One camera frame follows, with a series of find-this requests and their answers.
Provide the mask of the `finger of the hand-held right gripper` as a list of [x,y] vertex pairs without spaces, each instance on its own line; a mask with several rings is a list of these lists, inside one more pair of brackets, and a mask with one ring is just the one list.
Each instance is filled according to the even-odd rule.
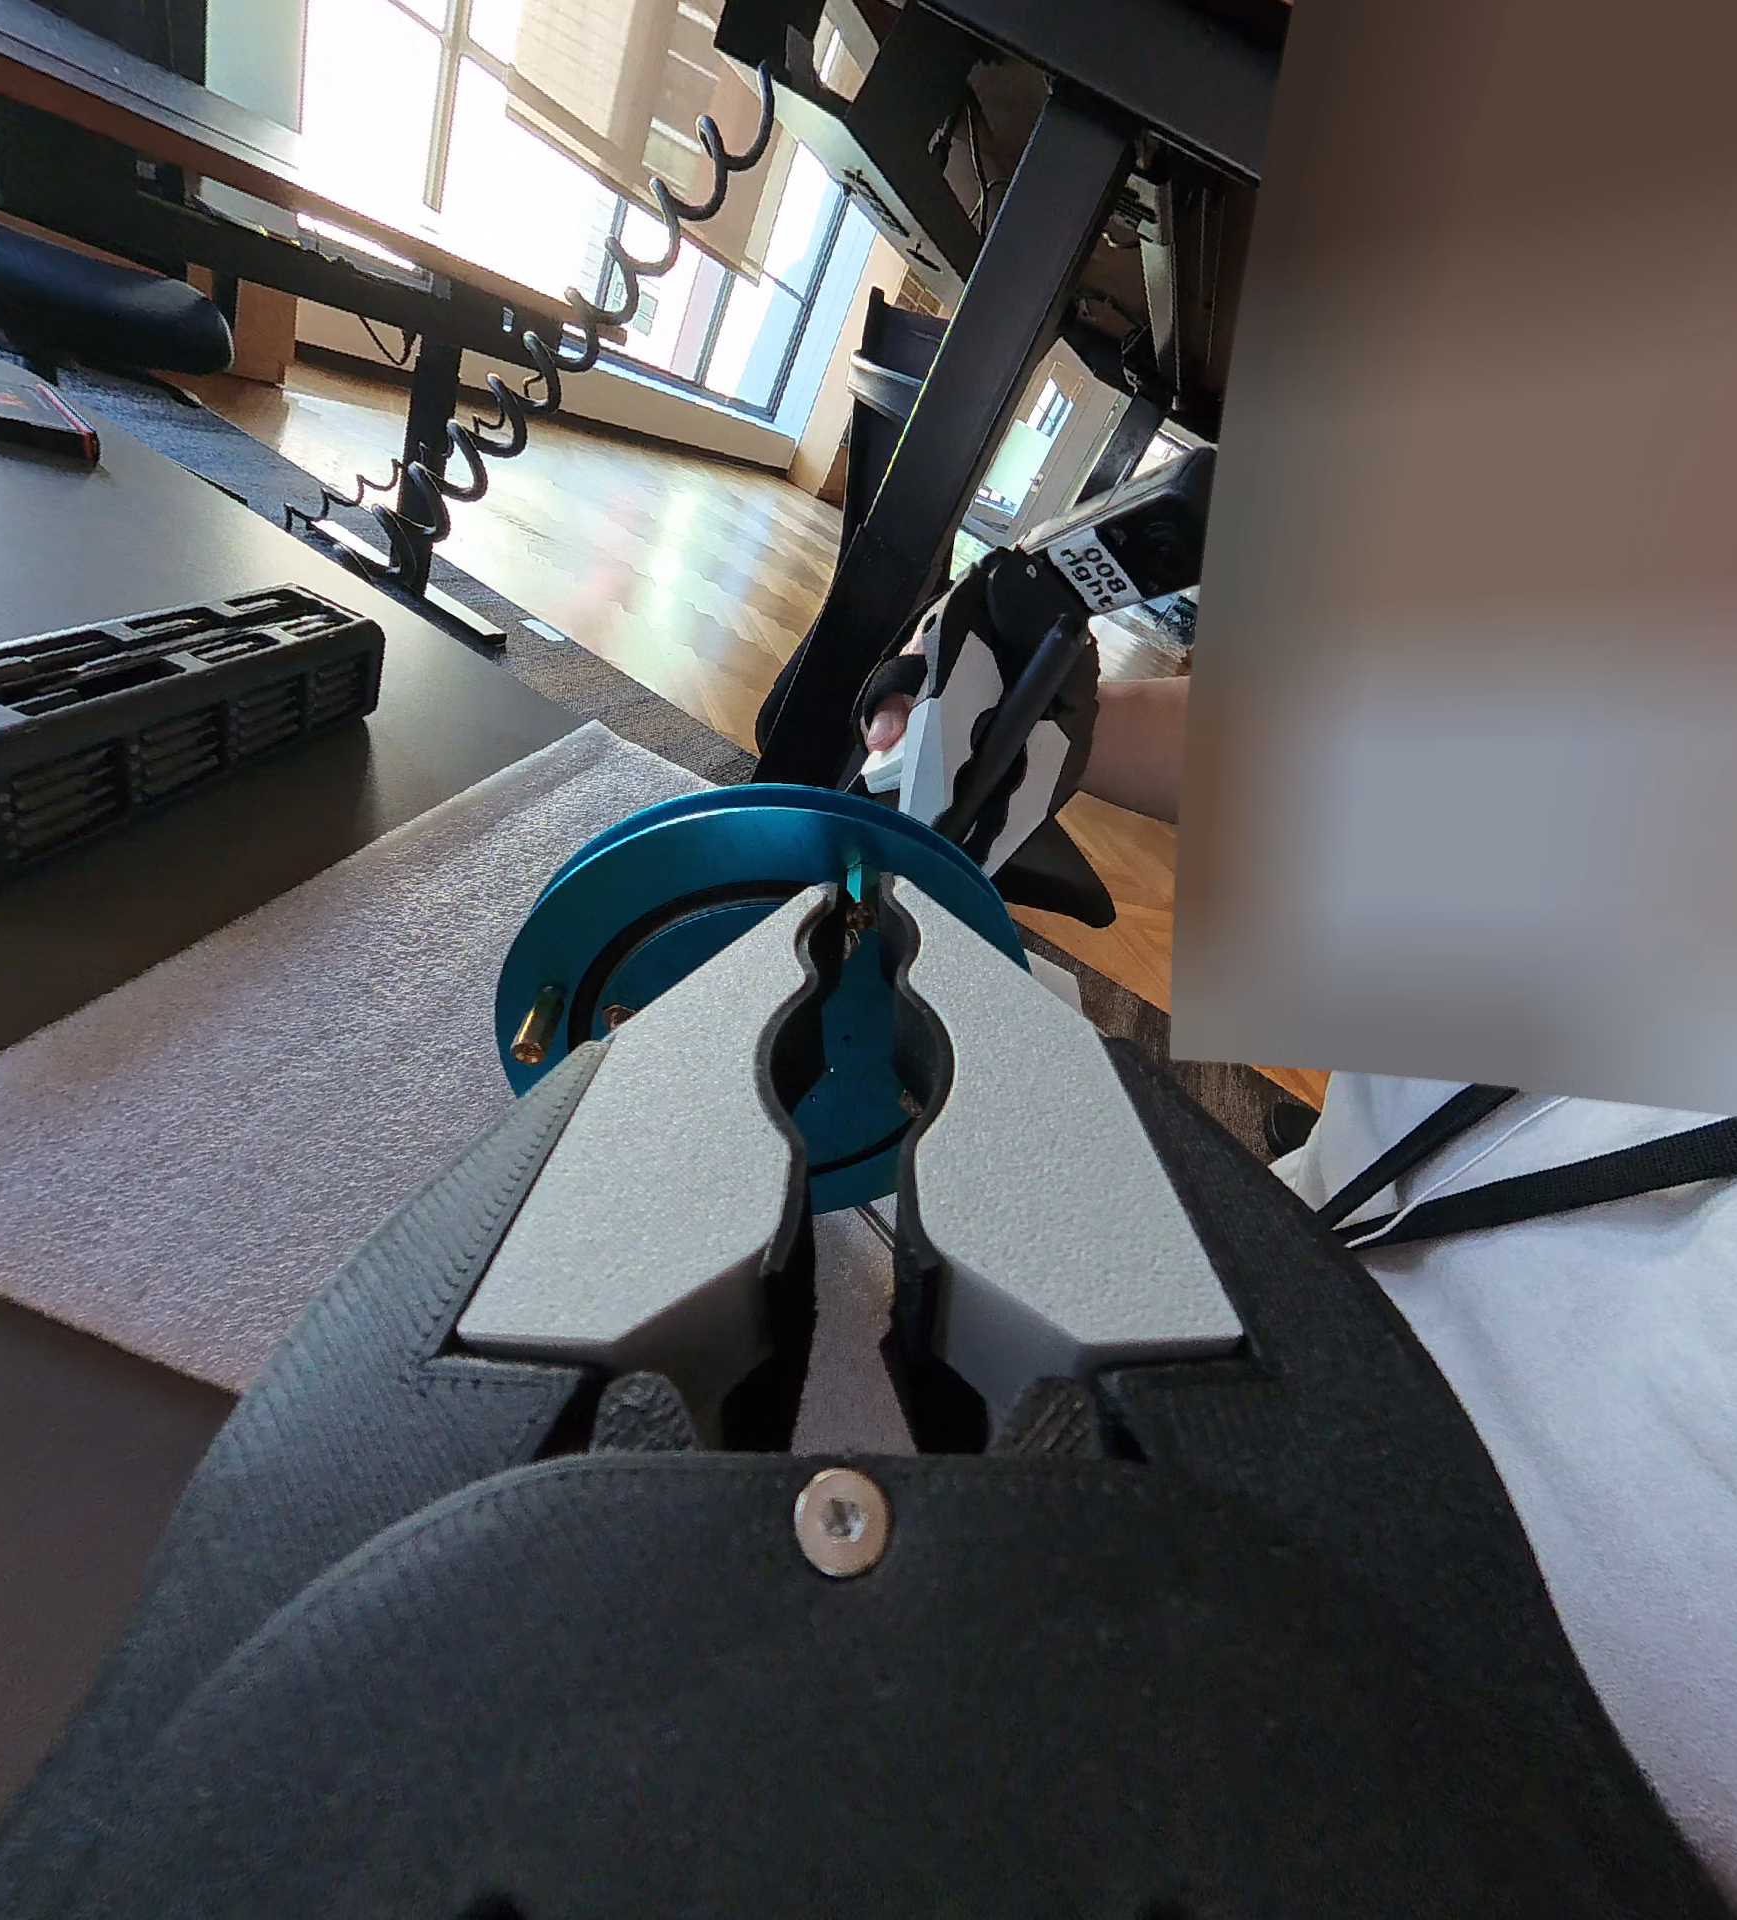
[[903,732],[899,807],[928,828],[951,808],[975,753],[977,720],[997,708],[1005,681],[983,637],[936,637],[928,678]]
[[1073,796],[1093,748],[1095,718],[1095,702],[1054,702],[1029,732],[977,815],[985,874],[999,874]]

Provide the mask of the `black screwdriver bit case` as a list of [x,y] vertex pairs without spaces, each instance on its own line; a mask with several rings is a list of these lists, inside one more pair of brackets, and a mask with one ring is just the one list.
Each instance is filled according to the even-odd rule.
[[0,884],[364,716],[382,659],[300,586],[0,642]]

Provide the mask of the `person's white shirt torso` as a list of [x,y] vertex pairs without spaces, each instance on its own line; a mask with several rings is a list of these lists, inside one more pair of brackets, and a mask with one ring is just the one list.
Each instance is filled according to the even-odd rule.
[[1737,1181],[1360,1261],[1457,1389],[1581,1666],[1737,1909]]

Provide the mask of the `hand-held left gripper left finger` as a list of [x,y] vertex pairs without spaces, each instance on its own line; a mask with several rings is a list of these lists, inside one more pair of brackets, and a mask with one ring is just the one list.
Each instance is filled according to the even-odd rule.
[[813,1326],[809,1152],[836,882],[629,1021],[457,1324],[475,1355],[672,1380],[702,1438],[788,1446]]

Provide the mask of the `small black box red print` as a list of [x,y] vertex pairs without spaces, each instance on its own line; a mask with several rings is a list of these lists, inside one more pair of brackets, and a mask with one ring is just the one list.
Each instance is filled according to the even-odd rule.
[[0,373],[0,447],[42,452],[87,468],[100,464],[96,429],[45,381]]

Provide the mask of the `blue metal wheel assembly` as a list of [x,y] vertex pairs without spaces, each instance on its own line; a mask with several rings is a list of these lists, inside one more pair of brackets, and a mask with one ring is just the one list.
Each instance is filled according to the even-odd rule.
[[[750,782],[643,808],[582,847],[548,882],[497,985],[497,1042],[517,1094],[615,1007],[641,1011],[784,900],[836,882],[861,900],[905,877],[1024,969],[1015,922],[977,867],[931,828],[820,786]],[[893,1004],[868,931],[822,1011],[827,1074],[797,1105],[817,1215],[897,1187],[910,1117],[893,1068]]]

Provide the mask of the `black standing desk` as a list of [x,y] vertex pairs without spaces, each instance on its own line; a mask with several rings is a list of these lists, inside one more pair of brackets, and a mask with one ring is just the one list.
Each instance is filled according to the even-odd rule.
[[843,786],[851,708],[948,558],[1029,379],[1073,324],[1112,215],[1150,256],[1100,321],[1099,373],[1218,431],[1239,267],[1289,5],[726,5],[814,149],[959,304],[859,533],[845,536],[756,778]]

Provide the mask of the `wooden background desk black legs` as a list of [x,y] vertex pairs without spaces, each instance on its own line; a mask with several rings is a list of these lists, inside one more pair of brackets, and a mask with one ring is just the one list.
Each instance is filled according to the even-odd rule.
[[248,289],[401,328],[414,358],[403,455],[355,504],[386,551],[323,535],[352,568],[428,597],[448,511],[517,457],[552,410],[576,316],[472,265],[418,198],[369,167],[331,167],[271,115],[100,37],[50,5],[0,2],[0,223],[47,231],[141,270],[202,270],[230,322]]

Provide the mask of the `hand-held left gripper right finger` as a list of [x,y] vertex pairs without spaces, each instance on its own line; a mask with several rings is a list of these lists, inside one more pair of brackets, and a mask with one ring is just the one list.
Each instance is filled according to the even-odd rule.
[[1037,1380],[1225,1359],[1244,1330],[1095,1026],[912,881],[880,881],[899,1159],[883,1356],[924,1452]]

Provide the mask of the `person's right hand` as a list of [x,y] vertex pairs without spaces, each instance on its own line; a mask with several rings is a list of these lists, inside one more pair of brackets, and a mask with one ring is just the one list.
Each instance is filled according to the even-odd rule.
[[885,755],[901,744],[916,705],[933,698],[931,667],[924,652],[905,651],[879,662],[861,687],[855,708],[868,755]]

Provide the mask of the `person's right forearm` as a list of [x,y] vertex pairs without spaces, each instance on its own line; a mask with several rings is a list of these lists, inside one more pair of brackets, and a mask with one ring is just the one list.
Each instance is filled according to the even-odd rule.
[[1189,676],[1099,685],[1081,790],[1168,827],[1183,792]]

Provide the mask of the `white foam mat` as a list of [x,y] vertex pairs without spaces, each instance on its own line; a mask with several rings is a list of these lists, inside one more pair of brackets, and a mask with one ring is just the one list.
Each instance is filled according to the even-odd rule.
[[[587,725],[2,1053],[0,1295],[247,1389],[391,1219],[424,1272],[440,1229],[414,1198],[463,1178],[467,1277],[416,1309],[412,1368],[437,1349],[458,1371],[652,1377],[702,1438],[659,1372],[475,1355],[457,1334],[595,1053],[652,1004],[610,1008],[600,1040],[517,1094],[497,1042],[505,959],[580,849],[702,790]],[[903,877],[863,900],[839,884],[824,1004],[861,937],[880,945],[883,879]]]

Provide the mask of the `dark blue office chair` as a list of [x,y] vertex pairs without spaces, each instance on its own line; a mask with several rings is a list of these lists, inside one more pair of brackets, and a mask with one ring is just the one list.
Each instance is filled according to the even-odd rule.
[[227,373],[233,332],[182,281],[35,238],[0,225],[0,330],[28,356],[187,375]]

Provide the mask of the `dark grey desk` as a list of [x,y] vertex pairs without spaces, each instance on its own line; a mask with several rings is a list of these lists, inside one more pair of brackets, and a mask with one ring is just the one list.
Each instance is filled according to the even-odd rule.
[[[576,726],[113,418],[99,434],[99,473],[0,452],[0,640],[296,583],[375,617],[386,669],[364,726],[0,892],[0,1050]],[[229,1408],[0,1300],[0,1806],[87,1690]]]

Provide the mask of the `large window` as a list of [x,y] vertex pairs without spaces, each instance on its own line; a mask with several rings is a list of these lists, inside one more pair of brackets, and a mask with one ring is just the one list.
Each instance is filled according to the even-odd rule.
[[[207,79],[304,136],[320,186],[356,197],[530,295],[613,303],[617,243],[664,256],[648,192],[705,204],[696,123],[731,154],[761,128],[755,77],[714,45],[713,2],[210,5]],[[621,373],[797,434],[822,387],[865,227],[783,125],[733,173],[726,202],[685,231],[676,263],[641,281]]]

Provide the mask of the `black precision screwdriver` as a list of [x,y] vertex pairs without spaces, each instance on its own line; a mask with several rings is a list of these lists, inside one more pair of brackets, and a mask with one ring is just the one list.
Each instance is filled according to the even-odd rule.
[[997,792],[1027,739],[1060,692],[1090,640],[1086,618],[1058,621],[1043,638],[1018,683],[1005,695],[980,732],[975,753],[957,780],[955,798],[934,822],[934,830],[955,847],[965,847],[980,808]]

